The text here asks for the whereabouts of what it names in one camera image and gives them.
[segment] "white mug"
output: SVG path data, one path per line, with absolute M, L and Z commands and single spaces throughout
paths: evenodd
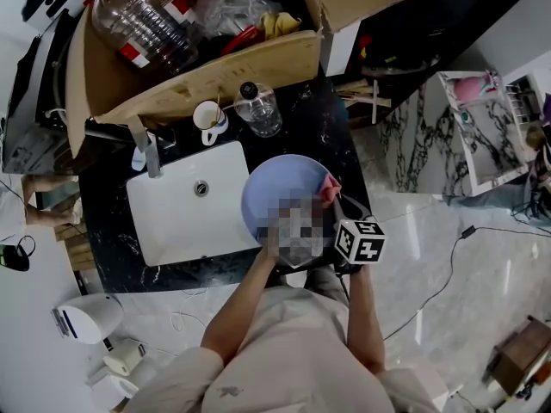
M 201 130 L 201 140 L 204 145 L 212 145 L 216 137 L 227 130 L 226 113 L 214 101 L 204 101 L 193 113 L 193 122 Z

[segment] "yellow cloth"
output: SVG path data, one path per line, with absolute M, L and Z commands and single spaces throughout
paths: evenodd
M 299 30 L 301 20 L 294 19 L 288 12 L 264 14 L 261 23 L 264 27 L 264 38 L 271 40 Z

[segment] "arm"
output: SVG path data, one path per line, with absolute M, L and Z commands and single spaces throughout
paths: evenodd
M 374 375 L 385 370 L 385 343 L 367 266 L 350 276 L 348 349 Z
M 235 356 L 251 327 L 258 301 L 275 265 L 275 258 L 263 248 L 241 284 L 205 330 L 201 346 L 219 354 L 225 365 Z

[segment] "bottle cap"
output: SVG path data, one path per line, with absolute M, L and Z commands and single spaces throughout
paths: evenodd
M 258 87 L 256 84 L 248 81 L 241 85 L 241 89 L 239 89 L 239 92 L 245 100 L 253 100 L 258 95 Z

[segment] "white sink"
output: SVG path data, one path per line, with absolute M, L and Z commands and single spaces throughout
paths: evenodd
M 145 264 L 257 247 L 241 217 L 248 177 L 243 147 L 234 141 L 169 163 L 158 179 L 144 173 L 129 180 L 128 200 Z

